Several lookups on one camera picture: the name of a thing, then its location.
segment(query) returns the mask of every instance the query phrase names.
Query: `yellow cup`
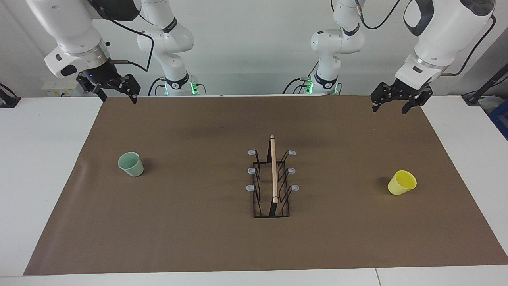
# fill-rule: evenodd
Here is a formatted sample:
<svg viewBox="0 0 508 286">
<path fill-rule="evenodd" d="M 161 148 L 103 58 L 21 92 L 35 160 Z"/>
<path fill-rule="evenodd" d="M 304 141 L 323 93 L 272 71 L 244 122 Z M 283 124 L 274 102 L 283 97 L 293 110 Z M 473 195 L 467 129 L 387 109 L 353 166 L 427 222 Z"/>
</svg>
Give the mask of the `yellow cup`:
<svg viewBox="0 0 508 286">
<path fill-rule="evenodd" d="M 416 178 L 408 171 L 397 171 L 388 183 L 388 190 L 394 195 L 402 195 L 416 188 Z"/>
</svg>

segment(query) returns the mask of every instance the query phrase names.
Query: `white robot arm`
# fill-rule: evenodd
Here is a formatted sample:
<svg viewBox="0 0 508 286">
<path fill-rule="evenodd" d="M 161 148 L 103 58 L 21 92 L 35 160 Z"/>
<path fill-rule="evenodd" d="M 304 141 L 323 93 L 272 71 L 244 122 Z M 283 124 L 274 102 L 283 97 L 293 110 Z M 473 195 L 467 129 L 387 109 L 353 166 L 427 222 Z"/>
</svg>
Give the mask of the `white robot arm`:
<svg viewBox="0 0 508 286">
<path fill-rule="evenodd" d="M 131 21 L 141 8 L 140 0 L 26 0 L 44 29 L 55 38 L 57 47 L 45 62 L 57 78 L 77 77 L 87 90 L 103 101 L 102 89 L 115 89 L 136 103 L 140 86 L 130 74 L 120 76 L 110 62 L 101 34 L 92 25 L 86 8 L 94 4 L 109 19 Z"/>
<path fill-rule="evenodd" d="M 337 55 L 359 52 L 365 43 L 355 0 L 338 0 L 333 18 L 340 29 L 316 32 L 311 39 L 312 50 L 320 59 L 311 78 L 312 93 L 333 93 L 341 65 Z"/>
<path fill-rule="evenodd" d="M 178 23 L 168 0 L 142 0 L 142 9 L 148 22 L 154 25 L 145 33 L 154 39 L 153 56 L 164 71 L 168 94 L 195 94 L 195 79 L 185 69 L 182 58 L 175 54 L 192 49 L 192 33 Z M 143 52 L 149 53 L 151 41 L 138 36 L 138 46 Z"/>
<path fill-rule="evenodd" d="M 395 74 L 395 82 L 382 82 L 371 94 L 372 110 L 376 112 L 392 100 L 408 101 L 403 114 L 423 106 L 432 95 L 429 84 L 443 74 L 490 18 L 495 21 L 494 7 L 495 0 L 411 0 L 404 22 L 418 43 Z"/>
</svg>

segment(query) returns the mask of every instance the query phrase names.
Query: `wooden dowel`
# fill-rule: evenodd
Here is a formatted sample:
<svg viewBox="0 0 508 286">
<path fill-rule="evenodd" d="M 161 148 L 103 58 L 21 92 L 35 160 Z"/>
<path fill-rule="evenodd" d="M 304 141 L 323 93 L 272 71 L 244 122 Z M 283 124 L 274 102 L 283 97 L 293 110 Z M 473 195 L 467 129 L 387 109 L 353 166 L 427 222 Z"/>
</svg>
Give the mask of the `wooden dowel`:
<svg viewBox="0 0 508 286">
<path fill-rule="evenodd" d="M 271 146 L 271 152 L 272 152 L 272 188 L 273 188 L 273 203 L 278 204 L 279 203 L 279 194 L 278 194 L 278 187 L 277 187 L 277 155 L 275 154 L 275 136 L 270 136 L 270 146 Z"/>
</svg>

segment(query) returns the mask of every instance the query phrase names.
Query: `table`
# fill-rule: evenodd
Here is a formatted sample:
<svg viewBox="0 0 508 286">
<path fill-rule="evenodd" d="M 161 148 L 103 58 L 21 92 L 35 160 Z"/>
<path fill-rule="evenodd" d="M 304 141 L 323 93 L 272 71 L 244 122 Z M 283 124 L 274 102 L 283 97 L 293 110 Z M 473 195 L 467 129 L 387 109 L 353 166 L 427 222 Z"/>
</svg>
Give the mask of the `table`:
<svg viewBox="0 0 508 286">
<path fill-rule="evenodd" d="M 0 110 L 0 285 L 241 284 L 505 285 L 508 266 L 305 271 L 22 275 L 97 116 L 97 98 L 24 98 Z M 508 249 L 508 142 L 479 107 L 432 97 L 423 108 L 505 252 Z"/>
</svg>

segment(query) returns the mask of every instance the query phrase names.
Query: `cup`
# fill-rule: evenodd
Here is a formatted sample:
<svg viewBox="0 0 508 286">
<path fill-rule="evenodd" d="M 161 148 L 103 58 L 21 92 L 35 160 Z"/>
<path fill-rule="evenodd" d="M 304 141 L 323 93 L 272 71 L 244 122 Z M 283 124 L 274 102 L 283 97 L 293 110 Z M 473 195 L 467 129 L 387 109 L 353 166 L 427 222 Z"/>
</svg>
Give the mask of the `cup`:
<svg viewBox="0 0 508 286">
<path fill-rule="evenodd" d="M 127 152 L 120 156 L 118 159 L 118 167 L 124 170 L 131 177 L 137 177 L 145 170 L 143 163 L 141 162 L 141 158 L 136 152 Z"/>
<path fill-rule="evenodd" d="M 416 188 L 416 178 L 408 171 L 397 171 L 388 183 L 388 190 L 394 195 L 402 195 Z"/>
</svg>

